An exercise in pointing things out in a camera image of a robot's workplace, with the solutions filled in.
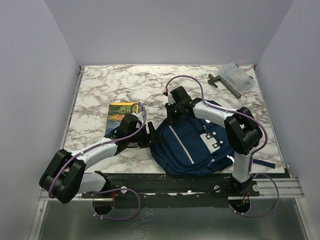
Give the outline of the navy blue student backpack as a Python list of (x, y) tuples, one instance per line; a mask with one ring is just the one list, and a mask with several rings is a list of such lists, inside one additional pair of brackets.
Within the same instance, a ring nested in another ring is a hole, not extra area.
[(163, 142), (150, 148), (154, 160), (170, 175), (208, 176), (233, 166), (234, 151), (226, 131), (209, 120), (167, 118), (156, 132)]

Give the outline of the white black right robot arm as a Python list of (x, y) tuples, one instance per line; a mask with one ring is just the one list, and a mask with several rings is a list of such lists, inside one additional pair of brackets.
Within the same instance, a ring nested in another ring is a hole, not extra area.
[(182, 86), (171, 91), (165, 89), (163, 94), (167, 96), (165, 108), (170, 122), (188, 116), (208, 120), (225, 129), (229, 145), (234, 151), (230, 191), (236, 196), (247, 192), (248, 185), (253, 179), (251, 171), (253, 154), (265, 131), (251, 111), (247, 107), (227, 109), (209, 103), (203, 96), (192, 99)]

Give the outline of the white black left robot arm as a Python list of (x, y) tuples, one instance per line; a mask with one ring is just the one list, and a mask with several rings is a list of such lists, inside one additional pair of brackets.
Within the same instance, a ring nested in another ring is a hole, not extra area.
[(145, 117), (140, 115), (127, 113), (118, 127), (90, 147), (73, 152), (58, 150), (41, 176), (39, 186), (48, 192), (49, 198), (63, 204), (70, 202), (77, 194), (86, 192), (95, 192), (101, 198), (107, 197), (111, 191), (108, 178), (99, 172), (85, 171), (121, 153), (129, 144), (148, 148), (163, 141), (152, 122), (146, 122)]

